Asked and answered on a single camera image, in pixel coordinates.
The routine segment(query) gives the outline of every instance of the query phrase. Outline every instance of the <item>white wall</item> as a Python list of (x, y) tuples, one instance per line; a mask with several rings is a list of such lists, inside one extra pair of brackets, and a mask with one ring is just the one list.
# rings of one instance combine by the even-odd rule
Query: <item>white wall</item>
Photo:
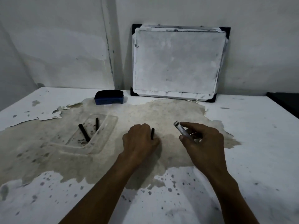
[(0, 111), (37, 89), (0, 22)]
[(299, 92), (299, 0), (111, 0), (114, 63), (120, 81), (132, 81), (133, 23), (230, 26), (229, 55), (219, 93)]
[(0, 0), (0, 12), (35, 83), (114, 88), (101, 0)]

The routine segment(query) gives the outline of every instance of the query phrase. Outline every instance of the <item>whiteboard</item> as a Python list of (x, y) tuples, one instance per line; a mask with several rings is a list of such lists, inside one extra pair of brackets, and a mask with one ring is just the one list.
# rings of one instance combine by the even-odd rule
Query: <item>whiteboard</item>
[(219, 28), (137, 28), (133, 91), (142, 96), (213, 98), (226, 43), (226, 33)]

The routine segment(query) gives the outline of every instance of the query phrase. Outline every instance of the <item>person's right arm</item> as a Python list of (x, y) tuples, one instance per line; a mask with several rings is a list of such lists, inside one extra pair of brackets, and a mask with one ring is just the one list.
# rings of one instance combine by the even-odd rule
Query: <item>person's right arm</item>
[(192, 162), (210, 181), (220, 202), (224, 222), (259, 223), (243, 199), (237, 182), (227, 171), (223, 135), (203, 124), (181, 122), (181, 125), (187, 127), (187, 132), (193, 137), (200, 135), (202, 138), (200, 143), (196, 143), (180, 136)]

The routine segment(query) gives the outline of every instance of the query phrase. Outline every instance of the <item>clear plastic tray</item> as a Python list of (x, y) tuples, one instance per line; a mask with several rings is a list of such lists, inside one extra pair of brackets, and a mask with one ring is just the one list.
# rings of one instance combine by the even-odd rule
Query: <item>clear plastic tray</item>
[[(95, 119), (99, 118), (99, 129), (96, 131)], [(59, 145), (61, 150), (75, 154), (96, 154), (99, 153), (109, 139), (118, 117), (105, 114), (81, 114), (77, 119), (72, 120), (62, 128), (50, 141)], [(87, 142), (79, 129), (82, 124), (90, 137)]]

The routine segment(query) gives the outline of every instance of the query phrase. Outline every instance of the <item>person's left hand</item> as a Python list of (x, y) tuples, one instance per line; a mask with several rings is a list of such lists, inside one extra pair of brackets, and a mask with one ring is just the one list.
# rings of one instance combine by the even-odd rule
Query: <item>person's left hand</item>
[(151, 140), (151, 128), (148, 124), (137, 124), (123, 135), (123, 152), (120, 154), (128, 165), (136, 169), (160, 143), (159, 138)]

